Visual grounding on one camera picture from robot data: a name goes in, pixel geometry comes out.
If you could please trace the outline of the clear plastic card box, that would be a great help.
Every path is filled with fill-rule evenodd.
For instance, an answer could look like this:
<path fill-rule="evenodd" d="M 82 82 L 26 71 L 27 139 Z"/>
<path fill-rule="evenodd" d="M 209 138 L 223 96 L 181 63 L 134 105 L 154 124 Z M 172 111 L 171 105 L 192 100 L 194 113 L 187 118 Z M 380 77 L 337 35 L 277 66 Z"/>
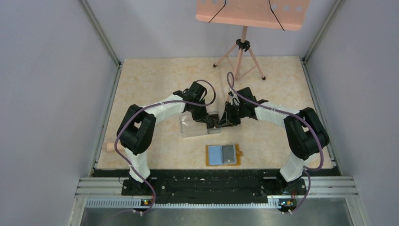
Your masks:
<path fill-rule="evenodd" d="M 214 113 L 219 114 L 218 111 L 210 112 L 209 114 L 214 114 Z M 222 131 L 222 128 L 220 127 L 214 129 L 207 129 L 206 124 L 195 122 L 194 119 L 192 118 L 191 113 L 183 113 L 182 115 L 180 115 L 179 122 L 180 122 L 180 133 L 183 138 L 213 135 L 221 133 Z"/>

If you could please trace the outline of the orange leather card holder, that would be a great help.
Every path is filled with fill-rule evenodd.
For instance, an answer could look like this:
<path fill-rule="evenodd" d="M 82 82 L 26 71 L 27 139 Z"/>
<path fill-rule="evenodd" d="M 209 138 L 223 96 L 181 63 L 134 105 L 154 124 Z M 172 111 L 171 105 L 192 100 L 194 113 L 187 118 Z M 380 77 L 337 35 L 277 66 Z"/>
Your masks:
<path fill-rule="evenodd" d="M 239 166 L 243 152 L 238 144 L 233 145 L 207 145 L 206 166 Z"/>

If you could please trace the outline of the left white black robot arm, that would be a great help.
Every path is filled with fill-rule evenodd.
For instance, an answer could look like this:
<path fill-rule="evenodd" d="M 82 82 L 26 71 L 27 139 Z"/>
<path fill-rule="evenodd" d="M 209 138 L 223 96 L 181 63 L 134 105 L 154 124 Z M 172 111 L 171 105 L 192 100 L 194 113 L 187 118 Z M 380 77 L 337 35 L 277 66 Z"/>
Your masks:
<path fill-rule="evenodd" d="M 151 188 L 146 151 L 152 143 L 157 123 L 175 114 L 189 112 L 195 122 L 205 124 L 207 129 L 217 127 L 219 116 L 207 112 L 206 95 L 207 89 L 197 80 L 189 88 L 175 91 L 164 100 L 128 108 L 117 130 L 114 148 L 117 149 L 118 144 L 124 148 L 127 154 L 124 160 L 130 167 L 129 179 L 137 193 L 146 194 Z"/>

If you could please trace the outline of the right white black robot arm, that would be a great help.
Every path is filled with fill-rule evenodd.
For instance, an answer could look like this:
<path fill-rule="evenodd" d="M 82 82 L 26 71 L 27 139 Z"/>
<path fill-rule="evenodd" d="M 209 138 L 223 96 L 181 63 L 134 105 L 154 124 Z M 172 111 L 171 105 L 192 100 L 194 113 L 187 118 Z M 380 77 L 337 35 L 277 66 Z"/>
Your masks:
<path fill-rule="evenodd" d="M 268 121 L 285 129 L 291 153 L 276 176 L 276 188 L 280 193 L 290 193 L 303 171 L 322 168 L 323 148 L 330 139 L 313 108 L 295 110 L 268 100 L 257 100 L 249 87 L 232 90 L 229 96 L 219 127 L 238 126 L 241 119 L 250 118 Z"/>

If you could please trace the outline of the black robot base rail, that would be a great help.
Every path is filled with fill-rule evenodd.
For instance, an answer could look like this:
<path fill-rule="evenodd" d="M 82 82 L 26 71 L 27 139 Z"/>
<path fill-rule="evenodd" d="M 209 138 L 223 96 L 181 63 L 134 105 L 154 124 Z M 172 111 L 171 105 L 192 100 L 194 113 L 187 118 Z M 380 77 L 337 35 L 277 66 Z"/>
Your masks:
<path fill-rule="evenodd" d="M 304 195 L 307 181 L 286 182 L 277 169 L 153 169 L 148 185 L 127 169 L 96 169 L 92 176 L 123 178 L 123 196 L 151 196 L 156 204 L 266 203 L 269 195 Z"/>

